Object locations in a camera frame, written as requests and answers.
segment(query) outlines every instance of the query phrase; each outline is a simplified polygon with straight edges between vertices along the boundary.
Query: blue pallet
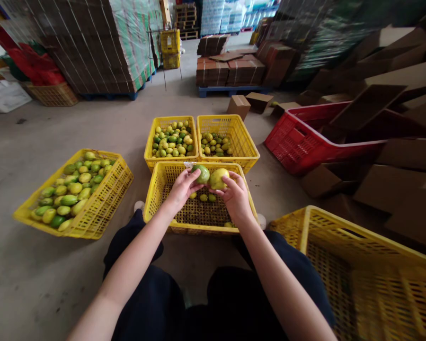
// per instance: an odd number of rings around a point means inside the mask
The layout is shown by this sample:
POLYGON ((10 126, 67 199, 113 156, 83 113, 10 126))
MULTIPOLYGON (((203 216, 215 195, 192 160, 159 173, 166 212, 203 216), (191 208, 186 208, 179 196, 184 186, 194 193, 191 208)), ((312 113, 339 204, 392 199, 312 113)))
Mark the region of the blue pallet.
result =
POLYGON ((116 96, 128 96, 130 100, 136 100, 137 98, 137 92, 128 92, 128 93, 95 93, 95 94, 80 94, 83 98, 85 98, 87 101, 92 101, 96 97, 106 97, 108 100, 114 100, 116 96))
POLYGON ((237 94, 237 91, 254 91, 254 92, 260 92, 261 94, 266 95, 271 90, 272 90, 271 88, 265 88, 260 86, 208 87, 208 88, 199 87, 199 97, 200 98, 207 97, 207 92, 210 92, 210 91, 228 91, 229 97, 232 97, 233 95, 237 94))

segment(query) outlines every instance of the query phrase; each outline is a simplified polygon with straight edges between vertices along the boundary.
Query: black pants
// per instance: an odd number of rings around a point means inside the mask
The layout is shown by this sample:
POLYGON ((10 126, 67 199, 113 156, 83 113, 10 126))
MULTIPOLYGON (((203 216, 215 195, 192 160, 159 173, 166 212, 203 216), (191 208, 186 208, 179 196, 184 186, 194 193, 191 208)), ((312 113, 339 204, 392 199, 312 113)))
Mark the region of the black pants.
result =
MULTIPOLYGON (((104 278, 144 226, 142 211, 137 210, 128 225, 116 233, 104 258, 104 278)), ((265 231, 265 235, 333 326, 325 288, 311 262, 279 233, 265 231)), ((252 270, 218 268, 208 283, 208 304, 185 309, 172 276, 150 265, 123 308, 112 340, 286 340, 243 240, 234 236, 232 242, 252 270)), ((152 262, 163 250, 160 243, 152 262)))

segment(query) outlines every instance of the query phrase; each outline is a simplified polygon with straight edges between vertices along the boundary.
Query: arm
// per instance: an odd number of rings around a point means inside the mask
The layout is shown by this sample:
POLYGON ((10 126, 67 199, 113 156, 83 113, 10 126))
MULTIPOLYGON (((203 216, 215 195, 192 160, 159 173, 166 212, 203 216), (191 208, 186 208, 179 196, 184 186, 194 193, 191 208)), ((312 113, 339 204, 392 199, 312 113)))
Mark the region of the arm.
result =
POLYGON ((277 254, 255 220, 243 178, 229 172, 221 196, 237 225, 256 267, 262 287, 287 338, 293 341, 335 341, 336 337, 320 310, 277 254))
POLYGON ((117 259, 93 302, 68 337, 76 340, 110 340, 118 317, 139 285, 170 222, 189 196, 203 187, 194 183, 200 170, 184 170, 153 218, 117 259))

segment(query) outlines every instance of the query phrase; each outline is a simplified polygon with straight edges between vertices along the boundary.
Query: red plastic crate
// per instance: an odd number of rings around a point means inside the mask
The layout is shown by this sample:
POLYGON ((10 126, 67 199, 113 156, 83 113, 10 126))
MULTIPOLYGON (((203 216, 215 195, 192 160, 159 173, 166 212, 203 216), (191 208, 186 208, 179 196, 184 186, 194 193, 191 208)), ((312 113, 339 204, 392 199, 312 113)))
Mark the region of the red plastic crate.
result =
POLYGON ((403 117, 385 110, 367 124, 357 138, 370 140, 335 144, 318 133, 349 102, 290 109, 284 112, 265 145, 292 175, 304 175, 321 163, 377 154, 389 138, 422 136, 426 130, 403 117))

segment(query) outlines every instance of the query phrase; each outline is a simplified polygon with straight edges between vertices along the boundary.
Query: crate handle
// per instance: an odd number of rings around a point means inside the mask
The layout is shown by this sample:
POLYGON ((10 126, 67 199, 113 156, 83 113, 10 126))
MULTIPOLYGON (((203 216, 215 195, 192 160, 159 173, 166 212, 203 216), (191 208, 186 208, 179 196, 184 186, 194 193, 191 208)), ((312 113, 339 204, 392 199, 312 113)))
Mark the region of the crate handle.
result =
POLYGON ((359 233, 357 233, 355 231, 349 230, 349 229, 339 228, 338 230, 340 230, 342 232, 345 232, 347 234, 351 234, 352 237, 357 237, 357 238, 360 238, 360 239, 367 239, 365 236, 363 236, 363 235, 361 235, 361 234, 359 234, 359 233))

